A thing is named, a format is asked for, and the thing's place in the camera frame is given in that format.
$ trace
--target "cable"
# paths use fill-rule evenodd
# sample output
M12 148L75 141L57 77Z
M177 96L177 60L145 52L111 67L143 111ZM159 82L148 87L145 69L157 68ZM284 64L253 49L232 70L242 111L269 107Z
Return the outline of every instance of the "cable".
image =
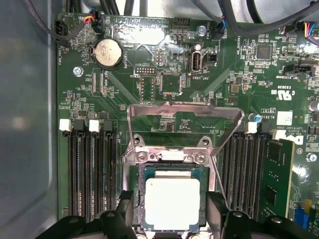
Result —
M221 23L220 17L215 16L212 14L205 5L200 0L191 0L191 2L198 7L206 16L208 16L213 21L216 21L217 23Z
M110 2L110 7L111 7L113 15L120 15L120 11L118 9L118 5L116 4L116 1L109 0L109 2Z
M312 14L313 12L319 9L319 1L316 1L314 4L304 8L303 10L283 18L279 21L275 21L270 24L261 25L255 28L243 28L238 25L236 22L236 18L234 15L233 6L231 4L231 0L218 0L219 6L227 20L227 24L232 28L233 32L237 35L242 36L252 36L259 35L261 33L265 33L276 28L284 27L298 21L300 19L305 18L306 16Z
M29 12L31 13L32 17L34 18L34 20L36 21L36 23L49 35L51 35L52 37L54 37L57 40L61 40L61 41L69 41L71 40L73 37L77 36L80 31L85 27L85 23L81 22L79 25L76 26L76 28L67 36L61 36L57 33L55 33L54 31L52 31L51 29L49 29L44 22L41 20L41 18L39 17L38 13L36 12L31 0L23 0L29 10Z
M140 0L140 16L148 16L148 0Z
M313 32L313 29L314 27L317 25L317 23L315 22L309 29L309 32L308 32L308 36L311 36L312 32Z
M82 12L81 0L73 0L74 12Z
M73 1L65 0L65 12L72 12Z
M111 7L110 7L108 0L100 0L100 4L101 4L101 7L102 7L104 14L112 15L112 10L111 10Z
M126 0L124 6L124 16L132 16L134 0Z

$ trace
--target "integrated circuit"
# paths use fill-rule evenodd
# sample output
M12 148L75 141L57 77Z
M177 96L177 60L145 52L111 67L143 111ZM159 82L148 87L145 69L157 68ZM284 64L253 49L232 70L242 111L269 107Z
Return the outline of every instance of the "integrated circuit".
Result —
M270 60L270 58L271 58L271 45L258 45L257 59Z
M231 84L229 86L229 92L230 93L239 93L240 86L238 84Z

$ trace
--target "screw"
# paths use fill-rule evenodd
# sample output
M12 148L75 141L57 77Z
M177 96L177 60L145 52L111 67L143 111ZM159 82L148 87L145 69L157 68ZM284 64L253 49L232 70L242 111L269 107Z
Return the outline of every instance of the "screw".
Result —
M280 218L271 218L271 220L278 224L283 223L283 221Z
M73 68L73 74L76 76L76 77L81 77L83 75L83 68L80 67L80 66L76 66Z
M241 218L243 216L240 212L234 212L233 215L238 218Z
M199 27L197 28L197 34L198 34L199 36L205 36L206 33L207 33L206 26L199 26Z
M308 162L315 162L316 160L317 160L317 155L315 155L314 153L309 153L307 155Z
M202 164L205 161L205 156L202 153L199 153L195 158L195 163Z
M145 153L145 152L139 152L139 153L137 154L137 160L138 160L138 162L144 163L144 162L147 161L147 159L148 159L148 154L147 154L147 153Z

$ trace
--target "sticker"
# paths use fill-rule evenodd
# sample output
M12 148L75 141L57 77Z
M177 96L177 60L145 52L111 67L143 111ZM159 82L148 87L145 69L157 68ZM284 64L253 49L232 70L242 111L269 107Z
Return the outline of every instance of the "sticker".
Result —
M292 111L278 111L277 113L277 125L293 124L293 112Z

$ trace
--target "black cable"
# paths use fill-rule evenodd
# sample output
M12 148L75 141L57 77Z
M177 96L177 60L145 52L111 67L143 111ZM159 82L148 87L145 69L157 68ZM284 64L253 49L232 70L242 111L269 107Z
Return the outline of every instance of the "black cable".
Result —
M206 16L208 16L213 21L216 21L217 23L221 23L221 18L215 16L208 10L205 5L200 0L191 0L191 2L198 7Z
M73 0L74 12L82 12L81 0Z
M124 6L124 16L132 16L134 0L126 0Z
M258 15L258 11L255 5L255 0L246 0L248 12L251 16L251 19L254 21L254 23L263 23Z
M31 0L23 0L29 10L29 12L31 13L31 15L33 16L34 20L36 21L36 23L49 35L51 35L52 37L54 37L55 39L61 40L61 41L68 41L71 40L73 37L77 36L80 31L85 27L85 23L81 22L79 25L76 26L76 28L67 36L61 36L59 34L56 34L54 31L52 31L51 29L49 29L44 22L42 21L42 19L39 17L38 13L36 12Z
M227 21L227 24L231 27L233 32L237 35L242 36L252 36L252 35L259 35L261 33L265 33L268 31L272 31L276 28L284 27L287 25L290 25L294 23L295 21L301 20L305 18L306 16L314 13L319 9L319 1L316 1L311 6L308 6L304 8L303 10L288 16L286 18L283 18L279 21L275 21L270 24L261 25L254 28L242 28L238 25L236 22L236 18L234 15L234 10L231 4L231 0L218 0L219 6L224 14L224 17Z
M72 0L65 0L65 11L72 12L73 1Z
M140 0L140 16L148 16L148 0Z
M111 7L110 7L108 0L100 0L100 4L101 4L101 7L102 7L104 14L112 15L112 10L111 10Z
M116 4L115 0L109 0L110 2L110 7L112 9L113 15L120 15L120 11L118 9L118 5Z

